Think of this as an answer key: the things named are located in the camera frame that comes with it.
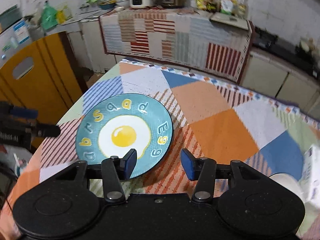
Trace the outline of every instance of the patchwork cloth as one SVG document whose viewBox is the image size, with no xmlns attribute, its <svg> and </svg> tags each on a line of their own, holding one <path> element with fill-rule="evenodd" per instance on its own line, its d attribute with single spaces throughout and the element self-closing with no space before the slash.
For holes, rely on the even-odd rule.
<svg viewBox="0 0 320 240">
<path fill-rule="evenodd" d="M 183 148 L 195 157 L 206 156 L 223 164 L 239 159 L 267 176 L 286 172 L 299 180 L 303 153 L 320 139 L 320 124 L 296 106 L 215 78 L 124 59 L 65 114 L 59 122 L 61 135 L 44 140 L 27 167 L 31 171 L 21 176 L 9 203 L 13 206 L 19 195 L 76 161 L 75 137 L 81 119 L 102 100 L 122 93 L 155 98 L 170 113 L 174 127 L 171 147 L 160 164 L 122 182 L 126 196 L 133 192 L 191 195 L 196 182 L 187 179 L 181 166 L 179 154 Z M 216 180 L 214 196 L 227 189 L 227 180 Z M 92 180 L 90 190 L 102 196 L 101 180 Z M 298 234 L 305 240 L 318 240 L 319 212 L 306 208 L 309 215 Z M 5 204 L 0 229 L 7 223 L 3 221 L 13 223 L 12 217 L 7 217 L 11 217 L 11 211 Z"/>
<path fill-rule="evenodd" d="M 212 14 L 183 9 L 126 9 L 100 16 L 105 52 L 200 69 L 238 82 L 249 31 L 210 22 Z"/>
</svg>

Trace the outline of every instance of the yellow letter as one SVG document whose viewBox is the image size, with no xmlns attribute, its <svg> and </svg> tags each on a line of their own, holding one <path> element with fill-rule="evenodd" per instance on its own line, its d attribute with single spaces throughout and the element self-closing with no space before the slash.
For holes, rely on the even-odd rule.
<svg viewBox="0 0 320 240">
<path fill-rule="evenodd" d="M 167 136 L 159 136 L 158 138 L 158 144 L 165 144 L 168 141 Z"/>
<path fill-rule="evenodd" d="M 130 99 L 125 99 L 122 101 L 122 107 L 125 109 L 130 109 L 131 103 L 132 103 L 132 101 Z"/>
<path fill-rule="evenodd" d="M 103 114 L 100 113 L 100 110 L 94 110 L 93 117 L 95 122 L 100 122 L 103 119 Z"/>
<path fill-rule="evenodd" d="M 80 146 L 91 146 L 91 140 L 89 138 L 82 138 L 81 142 L 79 142 Z"/>
</svg>

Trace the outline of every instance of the egg yolk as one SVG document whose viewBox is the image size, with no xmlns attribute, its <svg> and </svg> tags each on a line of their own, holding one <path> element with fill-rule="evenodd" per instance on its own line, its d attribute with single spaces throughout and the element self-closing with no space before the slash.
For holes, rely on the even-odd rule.
<svg viewBox="0 0 320 240">
<path fill-rule="evenodd" d="M 111 134 L 111 140 L 114 145 L 127 147 L 132 145 L 137 138 L 135 130 L 128 125 L 116 128 Z"/>
</svg>

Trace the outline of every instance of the fried egg design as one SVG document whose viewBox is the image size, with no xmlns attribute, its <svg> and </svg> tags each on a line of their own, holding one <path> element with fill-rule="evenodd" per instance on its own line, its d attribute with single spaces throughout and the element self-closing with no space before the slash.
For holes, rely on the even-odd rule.
<svg viewBox="0 0 320 240">
<path fill-rule="evenodd" d="M 135 115 L 119 115 L 107 122 L 98 137 L 100 151 L 109 158 L 122 158 L 130 149 L 136 149 L 141 158 L 151 141 L 147 123 Z"/>
</svg>

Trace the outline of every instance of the plate rim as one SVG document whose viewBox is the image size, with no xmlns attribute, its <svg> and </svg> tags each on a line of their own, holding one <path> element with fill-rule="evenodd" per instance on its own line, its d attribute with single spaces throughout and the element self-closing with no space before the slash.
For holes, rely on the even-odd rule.
<svg viewBox="0 0 320 240">
<path fill-rule="evenodd" d="M 169 149 L 170 149 L 170 147 L 171 147 L 171 143 L 172 143 L 172 141 L 173 141 L 174 128 L 173 128 L 172 117 L 171 117 L 168 109 L 165 108 L 165 106 L 164 106 L 160 101 L 158 101 L 157 99 L 155 99 L 155 98 L 153 98 L 153 97 L 151 97 L 151 96 L 148 96 L 148 95 L 139 94 L 139 93 L 122 93 L 122 94 L 118 94 L 118 95 L 114 95 L 114 96 L 105 98 L 105 99 L 103 99 L 102 101 L 100 101 L 99 103 L 97 103 L 95 106 L 97 106 L 98 104 L 100 104 L 101 102 L 103 102 L 103 101 L 105 101 L 105 100 L 107 100 L 107 99 L 109 99 L 109 98 L 117 97 L 117 96 L 120 96 L 120 95 L 142 95 L 142 96 L 145 96 L 145 97 L 148 97 L 148 98 L 151 98 L 151 99 L 157 101 L 157 102 L 160 103 L 160 104 L 163 106 L 163 108 L 167 111 L 167 113 L 168 113 L 168 115 L 169 115 L 169 117 L 170 117 L 171 126 L 172 126 L 171 140 L 170 140 L 170 143 L 169 143 L 168 148 L 167 148 L 166 152 L 164 153 L 164 155 L 158 160 L 158 162 L 155 163 L 155 165 L 154 165 L 152 168 L 150 168 L 149 170 L 145 171 L 144 173 L 141 173 L 140 175 L 137 175 L 137 176 L 132 177 L 132 178 L 130 177 L 130 178 L 128 179 L 128 180 L 130 180 L 130 179 L 137 178 L 137 177 L 139 177 L 139 176 L 147 173 L 148 171 L 151 171 L 152 169 L 154 169 L 154 168 L 159 164 L 159 162 L 164 158 L 164 156 L 167 155 L 167 153 L 168 153 L 168 151 L 169 151 Z M 84 118 L 86 117 L 86 115 L 87 115 L 95 106 L 91 107 L 91 108 L 88 110 L 88 112 L 84 115 L 84 117 L 82 118 L 82 120 L 81 120 L 81 122 L 80 122 L 80 124 L 79 124 L 79 126 L 78 126 L 78 128 L 77 128 L 76 140 L 75 140 L 75 141 L 77 141 L 78 132 L 79 132 L 79 127 L 80 127 L 81 123 L 83 122 L 83 120 L 84 120 Z M 78 155 L 78 153 L 77 153 L 77 142 L 76 142 L 76 154 L 77 154 L 77 156 L 79 157 L 79 155 Z"/>
</svg>

